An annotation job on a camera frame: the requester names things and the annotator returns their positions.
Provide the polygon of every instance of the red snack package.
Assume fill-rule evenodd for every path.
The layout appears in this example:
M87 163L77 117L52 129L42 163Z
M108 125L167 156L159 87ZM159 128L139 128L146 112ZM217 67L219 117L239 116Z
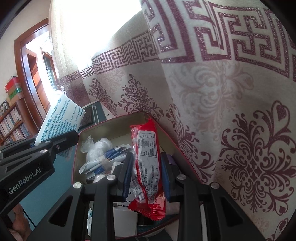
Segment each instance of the red snack package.
M132 181L136 198L128 208L152 220L161 220L165 217L165 196L156 127L152 119L146 124L131 127L134 155Z

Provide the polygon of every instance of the screw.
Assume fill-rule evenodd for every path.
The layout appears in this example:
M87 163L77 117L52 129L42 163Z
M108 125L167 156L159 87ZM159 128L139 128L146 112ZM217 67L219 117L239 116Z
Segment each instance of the screw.
M76 182L73 184L74 188L80 188L82 186L82 184L80 182Z
M184 174L179 174L179 175L177 176L177 178L178 178L179 180L185 180L185 179L186 179L186 176L185 176Z
M211 183L213 189L218 189L220 187L219 183Z
M114 180L115 178L116 178L116 176L113 175L113 174L107 176L107 179L108 179L109 181L112 181L112 180Z

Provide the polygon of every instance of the stacked boxes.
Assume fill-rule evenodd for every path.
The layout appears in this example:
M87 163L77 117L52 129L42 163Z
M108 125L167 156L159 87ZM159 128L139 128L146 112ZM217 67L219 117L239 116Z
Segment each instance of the stacked boxes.
M18 77L12 76L8 83L5 85L5 91L8 94L9 106L12 106L17 100L24 98L24 93L20 86L20 81Z

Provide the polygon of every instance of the white curtain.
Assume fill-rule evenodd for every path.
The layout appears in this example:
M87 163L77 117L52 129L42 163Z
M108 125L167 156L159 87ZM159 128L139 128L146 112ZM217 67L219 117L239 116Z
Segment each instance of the white curtain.
M147 112L186 174L219 182L274 241L296 208L293 41L259 0L140 3L53 0L62 88L114 116Z
M61 90L78 105L90 102L85 82L94 74L91 57L140 10L138 0L52 0L49 32L54 64Z

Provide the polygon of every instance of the bookshelf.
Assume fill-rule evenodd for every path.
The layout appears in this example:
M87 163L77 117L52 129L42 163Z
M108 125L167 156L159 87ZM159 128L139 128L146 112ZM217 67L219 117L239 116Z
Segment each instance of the bookshelf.
M8 141L16 141L23 138L32 137L30 123L28 123L26 113L22 110L24 103L16 101L9 109L0 117L1 140L0 145L8 144Z

